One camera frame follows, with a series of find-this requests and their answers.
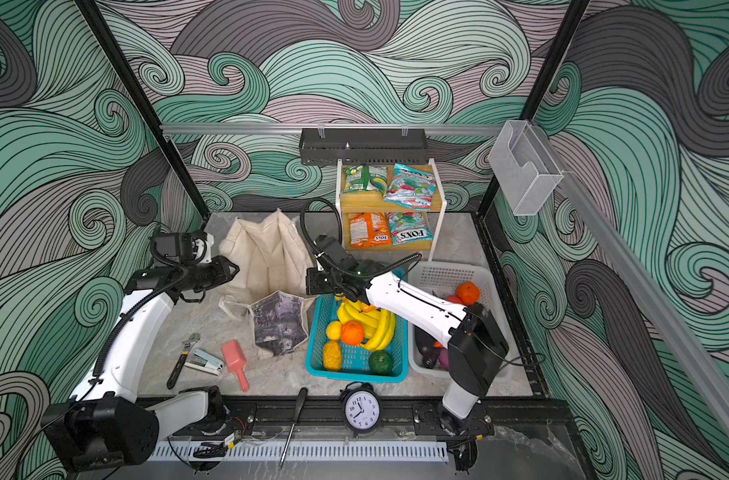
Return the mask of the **beige canvas tote bag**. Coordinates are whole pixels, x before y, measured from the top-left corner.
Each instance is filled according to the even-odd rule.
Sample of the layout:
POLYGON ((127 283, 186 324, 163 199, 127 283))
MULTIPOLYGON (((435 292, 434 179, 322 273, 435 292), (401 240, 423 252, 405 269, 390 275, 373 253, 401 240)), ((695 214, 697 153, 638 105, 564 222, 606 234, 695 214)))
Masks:
POLYGON ((308 340, 306 270, 312 256, 298 223, 282 210, 260 222, 236 219, 218 244, 218 254, 238 265, 233 280, 218 288, 218 307, 252 331, 264 360, 290 354, 308 340))

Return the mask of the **yellow banana bunch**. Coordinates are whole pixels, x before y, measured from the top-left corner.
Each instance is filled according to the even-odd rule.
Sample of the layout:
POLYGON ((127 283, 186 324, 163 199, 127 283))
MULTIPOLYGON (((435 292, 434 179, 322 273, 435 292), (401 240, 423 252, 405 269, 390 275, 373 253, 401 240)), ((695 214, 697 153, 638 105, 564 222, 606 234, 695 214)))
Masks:
POLYGON ((395 329, 396 329, 396 316, 388 310, 382 309, 380 311, 381 319, 379 325, 371 338, 369 338, 360 347, 370 351, 383 351, 391 343, 395 329))
POLYGON ((338 310, 336 310, 336 315, 338 315, 338 320, 340 320, 342 324, 347 324, 352 321, 360 324, 362 329, 364 329, 364 338, 366 339, 371 339, 375 335, 381 323, 380 311, 374 310, 373 312, 368 313, 362 312, 348 300, 342 300, 342 302, 340 302, 338 310))

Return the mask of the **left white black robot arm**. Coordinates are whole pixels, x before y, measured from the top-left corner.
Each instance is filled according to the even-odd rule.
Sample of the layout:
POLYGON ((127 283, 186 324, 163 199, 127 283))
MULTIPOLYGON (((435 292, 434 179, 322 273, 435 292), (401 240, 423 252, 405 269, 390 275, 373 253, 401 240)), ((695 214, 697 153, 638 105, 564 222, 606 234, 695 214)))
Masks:
POLYGON ((222 431, 226 406, 214 386, 189 389, 150 407, 136 400, 142 368, 176 302, 188 291, 227 284, 239 271, 228 258, 216 256, 191 266, 138 270, 130 278, 92 372, 66 402, 48 406, 40 422, 67 472, 143 464, 158 442, 193 425, 222 431))

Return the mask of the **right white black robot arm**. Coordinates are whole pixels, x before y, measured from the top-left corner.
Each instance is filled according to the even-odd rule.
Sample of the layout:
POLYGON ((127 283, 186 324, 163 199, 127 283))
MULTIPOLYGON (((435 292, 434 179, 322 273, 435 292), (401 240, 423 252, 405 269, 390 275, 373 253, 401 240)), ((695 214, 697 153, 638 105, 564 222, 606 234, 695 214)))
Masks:
POLYGON ((454 304, 420 290, 395 270, 421 259, 410 255, 388 266, 362 266, 334 237, 308 242, 318 266, 306 272, 306 292, 342 294, 396 314, 424 330, 448 349, 451 383, 443 397, 442 414, 461 422, 486 397, 504 366, 509 344, 492 312, 480 303, 454 304))

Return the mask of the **orange fruit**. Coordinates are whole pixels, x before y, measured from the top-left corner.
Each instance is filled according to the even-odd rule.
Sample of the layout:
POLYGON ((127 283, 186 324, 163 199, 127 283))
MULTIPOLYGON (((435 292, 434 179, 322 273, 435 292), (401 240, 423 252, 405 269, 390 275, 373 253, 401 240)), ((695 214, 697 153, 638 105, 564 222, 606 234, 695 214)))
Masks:
POLYGON ((366 340, 366 331, 360 322, 348 321, 340 328, 340 341, 346 345, 358 346, 366 340))

